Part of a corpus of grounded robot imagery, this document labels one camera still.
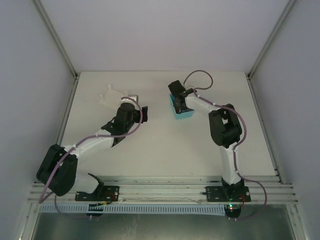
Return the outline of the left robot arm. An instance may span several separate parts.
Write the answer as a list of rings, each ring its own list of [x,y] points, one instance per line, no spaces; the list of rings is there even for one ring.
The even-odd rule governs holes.
[[[36,173],[36,179],[58,197],[76,191],[96,198],[101,194],[104,183],[92,173],[80,174],[78,164],[93,154],[115,147],[134,133],[141,124],[148,121],[148,110],[147,106],[124,102],[115,117],[94,135],[74,145],[50,146]]]

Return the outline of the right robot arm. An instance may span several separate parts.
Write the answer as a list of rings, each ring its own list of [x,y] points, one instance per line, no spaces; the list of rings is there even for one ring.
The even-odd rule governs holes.
[[[222,162],[222,195],[226,201],[239,201],[246,193],[244,180],[239,177],[234,163],[238,156],[236,144],[240,142],[242,128],[231,104],[215,106],[197,95],[193,88],[186,89],[179,80],[168,85],[172,106],[177,119],[200,111],[208,117],[209,132],[219,147]]]

